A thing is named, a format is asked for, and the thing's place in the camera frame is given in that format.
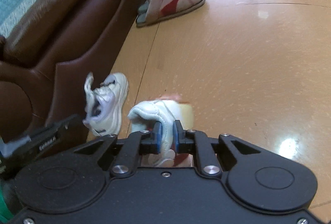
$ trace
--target silver screw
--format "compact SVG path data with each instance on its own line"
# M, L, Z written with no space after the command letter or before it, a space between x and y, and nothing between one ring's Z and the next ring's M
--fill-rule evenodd
M124 165L116 165L113 167L113 172L115 174L125 174L129 171L129 168L127 168Z
M23 220L23 224L34 224L34 220L31 218L26 218Z
M169 172L163 172L161 175L163 177L169 177L169 176L171 176L171 174Z
M305 218L301 218L297 222L297 224L308 224L308 223L309 223L309 221L307 219L305 219Z
M208 165L204 168L204 171L207 174L214 175L217 174L220 171L220 168L215 165Z

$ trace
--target brown leather sofa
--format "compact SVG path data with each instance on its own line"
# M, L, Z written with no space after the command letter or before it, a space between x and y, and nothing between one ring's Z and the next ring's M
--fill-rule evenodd
M97 86L110 73L144 1L37 0L0 39L3 140L74 113L84 116L87 74L93 72Z

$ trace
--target white shoe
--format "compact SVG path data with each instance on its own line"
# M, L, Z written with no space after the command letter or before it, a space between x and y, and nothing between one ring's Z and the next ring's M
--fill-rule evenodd
M176 157L175 152L170 149L173 143L173 123L176 119L184 123L187 117L183 116L181 105L173 100L143 101L130 110L128 118L131 120L132 132L150 130L156 121L162 124L161 152L158 155L143 156L143 166L173 167ZM188 118L192 118L193 122L192 108Z
M86 119L83 123L95 136L118 134L122 123L122 106L126 99L129 84L122 73L108 75L100 88L91 90L93 74L87 75L84 90L86 93Z

